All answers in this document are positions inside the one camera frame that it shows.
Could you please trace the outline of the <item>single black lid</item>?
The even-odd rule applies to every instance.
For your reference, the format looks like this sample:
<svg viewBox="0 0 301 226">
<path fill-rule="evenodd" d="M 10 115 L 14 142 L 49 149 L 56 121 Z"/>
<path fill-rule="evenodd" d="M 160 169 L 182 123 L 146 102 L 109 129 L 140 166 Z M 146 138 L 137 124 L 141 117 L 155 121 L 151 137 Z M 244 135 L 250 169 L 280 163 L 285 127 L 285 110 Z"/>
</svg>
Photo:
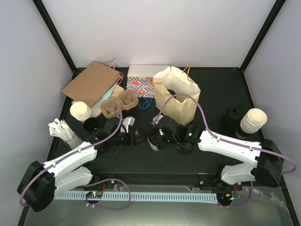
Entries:
<svg viewBox="0 0 301 226">
<path fill-rule="evenodd" d="M 167 95 L 167 97 L 168 97 L 168 98 L 170 98 L 170 97 L 173 97 L 173 98 L 175 98 L 175 96 L 174 96 L 174 95 L 175 95 L 176 93 L 175 93 L 173 90 L 171 90 L 171 89 L 168 89 L 167 91 L 168 91 L 168 93 L 169 93 L 169 94 Z"/>
<path fill-rule="evenodd" d="M 193 149 L 193 144 L 189 142 L 178 143 L 176 148 L 181 154 L 189 154 Z"/>
</svg>

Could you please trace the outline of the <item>cream paper bag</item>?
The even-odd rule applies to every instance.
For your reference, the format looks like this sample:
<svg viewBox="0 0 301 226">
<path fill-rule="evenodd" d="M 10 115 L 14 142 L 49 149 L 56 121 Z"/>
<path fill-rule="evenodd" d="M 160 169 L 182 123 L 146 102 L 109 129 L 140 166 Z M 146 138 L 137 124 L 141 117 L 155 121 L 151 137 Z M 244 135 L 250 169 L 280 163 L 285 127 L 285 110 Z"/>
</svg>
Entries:
<svg viewBox="0 0 301 226">
<path fill-rule="evenodd" d="M 183 126 L 194 119 L 194 100 L 198 101 L 200 96 L 198 84 L 189 77 L 190 67 L 191 64 L 184 69 L 168 66 L 153 76 L 156 107 Z M 175 98 L 167 97 L 168 89 L 176 93 Z"/>
</svg>

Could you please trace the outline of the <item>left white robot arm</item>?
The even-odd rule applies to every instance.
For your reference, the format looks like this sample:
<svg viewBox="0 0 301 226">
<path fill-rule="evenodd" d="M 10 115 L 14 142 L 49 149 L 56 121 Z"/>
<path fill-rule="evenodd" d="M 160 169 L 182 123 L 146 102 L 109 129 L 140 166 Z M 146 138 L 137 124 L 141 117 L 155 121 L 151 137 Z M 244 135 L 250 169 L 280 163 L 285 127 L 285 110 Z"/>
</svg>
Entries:
<svg viewBox="0 0 301 226">
<path fill-rule="evenodd" d="M 79 186 L 98 187 L 101 176 L 87 163 L 109 151 L 111 146 L 139 145 L 143 137 L 138 130 L 131 130 L 134 122 L 131 116 L 111 118 L 99 129 L 96 118 L 88 119 L 84 126 L 91 130 L 91 136 L 86 141 L 56 159 L 29 165 L 17 188 L 19 204 L 39 212 L 64 192 Z"/>
</svg>

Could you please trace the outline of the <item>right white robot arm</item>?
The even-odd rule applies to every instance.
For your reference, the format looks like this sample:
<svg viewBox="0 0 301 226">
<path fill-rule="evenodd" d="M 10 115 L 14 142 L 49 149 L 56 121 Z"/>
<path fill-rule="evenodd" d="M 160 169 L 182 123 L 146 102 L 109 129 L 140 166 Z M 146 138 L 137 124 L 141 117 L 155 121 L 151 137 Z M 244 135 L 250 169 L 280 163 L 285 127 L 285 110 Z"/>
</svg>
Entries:
<svg viewBox="0 0 301 226">
<path fill-rule="evenodd" d="M 188 154 L 194 146 L 201 151 L 228 156 L 240 161 L 237 165 L 218 167 L 213 185 L 225 190 L 239 182 L 256 181 L 264 186 L 278 187 L 284 159 L 276 144 L 265 139 L 250 142 L 201 130 L 195 125 L 183 126 L 169 116 L 156 116 L 152 120 L 153 130 L 148 141 L 153 150 L 174 144 L 182 154 Z"/>
</svg>

